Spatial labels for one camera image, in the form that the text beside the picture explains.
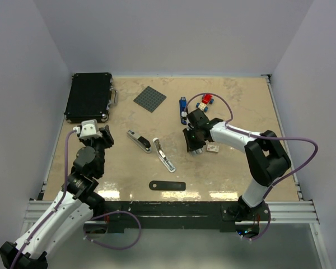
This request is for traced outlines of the white staple box sleeve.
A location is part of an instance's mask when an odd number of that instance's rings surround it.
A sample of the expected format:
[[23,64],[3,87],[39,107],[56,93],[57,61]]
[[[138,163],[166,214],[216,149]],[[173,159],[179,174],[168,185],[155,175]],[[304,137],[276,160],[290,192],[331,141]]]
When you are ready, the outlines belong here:
[[208,144],[206,150],[207,150],[207,152],[218,153],[219,152],[219,146],[213,145],[213,144]]

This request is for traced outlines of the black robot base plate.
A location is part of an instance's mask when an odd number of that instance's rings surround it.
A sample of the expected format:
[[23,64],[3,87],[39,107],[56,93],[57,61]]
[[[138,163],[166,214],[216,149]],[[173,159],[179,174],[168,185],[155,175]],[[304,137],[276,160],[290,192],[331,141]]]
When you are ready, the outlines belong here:
[[105,225],[108,233],[123,233],[126,229],[218,230],[234,233],[271,219],[266,204],[247,213],[233,213],[236,201],[163,202],[105,201],[93,210],[87,225]]

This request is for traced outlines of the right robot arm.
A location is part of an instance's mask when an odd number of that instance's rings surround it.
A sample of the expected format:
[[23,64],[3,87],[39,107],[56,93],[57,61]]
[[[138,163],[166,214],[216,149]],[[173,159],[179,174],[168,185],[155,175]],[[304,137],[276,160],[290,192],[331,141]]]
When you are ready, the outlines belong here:
[[208,119],[196,109],[182,112],[187,127],[183,129],[186,150],[192,155],[201,154],[207,142],[222,143],[245,154],[252,181],[239,198],[238,213],[244,220],[258,214],[258,206],[264,200],[268,188],[290,169],[291,161],[274,132],[249,132],[226,124],[225,121]]

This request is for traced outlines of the tray of silver staples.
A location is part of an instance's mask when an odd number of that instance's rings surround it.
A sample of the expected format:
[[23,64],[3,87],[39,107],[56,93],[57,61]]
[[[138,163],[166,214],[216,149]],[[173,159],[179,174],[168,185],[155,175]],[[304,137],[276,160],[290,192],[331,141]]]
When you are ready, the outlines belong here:
[[197,149],[197,150],[191,151],[190,153],[191,153],[192,155],[199,155],[199,154],[202,154],[202,153],[203,153],[203,150],[202,150],[202,149]]

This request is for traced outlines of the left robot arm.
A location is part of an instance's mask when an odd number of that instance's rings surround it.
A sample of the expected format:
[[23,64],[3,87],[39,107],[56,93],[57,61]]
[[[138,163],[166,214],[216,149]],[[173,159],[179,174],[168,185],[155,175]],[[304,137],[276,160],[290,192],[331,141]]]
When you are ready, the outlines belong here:
[[95,188],[104,175],[105,150],[114,139],[108,126],[98,127],[94,120],[82,122],[73,132],[84,146],[72,168],[65,170],[62,189],[38,221],[15,242],[0,247],[5,268],[47,268],[57,248],[85,221],[103,217],[104,199]]

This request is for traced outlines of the small white stapler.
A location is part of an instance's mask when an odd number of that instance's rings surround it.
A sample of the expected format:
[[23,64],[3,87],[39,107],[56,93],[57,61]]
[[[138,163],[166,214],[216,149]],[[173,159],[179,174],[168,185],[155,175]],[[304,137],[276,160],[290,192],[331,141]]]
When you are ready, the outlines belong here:
[[166,169],[170,172],[173,173],[176,168],[175,166],[172,164],[172,162],[169,160],[169,158],[165,155],[162,146],[160,144],[160,140],[156,137],[152,140],[153,145],[156,149],[158,158],[161,160],[161,162],[163,163],[163,165],[166,167]]

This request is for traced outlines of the black stapler top cover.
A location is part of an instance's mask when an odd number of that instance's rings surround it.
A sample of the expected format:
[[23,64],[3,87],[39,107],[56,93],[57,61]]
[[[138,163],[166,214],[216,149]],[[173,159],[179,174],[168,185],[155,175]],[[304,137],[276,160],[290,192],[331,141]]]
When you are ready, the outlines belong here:
[[149,183],[149,188],[153,191],[185,191],[185,182],[159,181],[153,180]]

